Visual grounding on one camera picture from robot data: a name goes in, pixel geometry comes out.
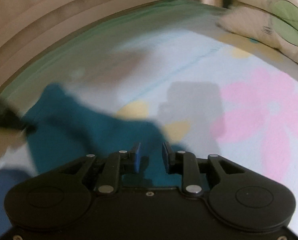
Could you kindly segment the person's left hand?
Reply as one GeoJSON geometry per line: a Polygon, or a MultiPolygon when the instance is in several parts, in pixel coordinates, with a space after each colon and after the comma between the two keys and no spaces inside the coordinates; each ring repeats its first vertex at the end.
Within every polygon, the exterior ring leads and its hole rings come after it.
{"type": "Polygon", "coordinates": [[[0,128],[0,166],[16,166],[25,144],[24,131],[0,128]]]}

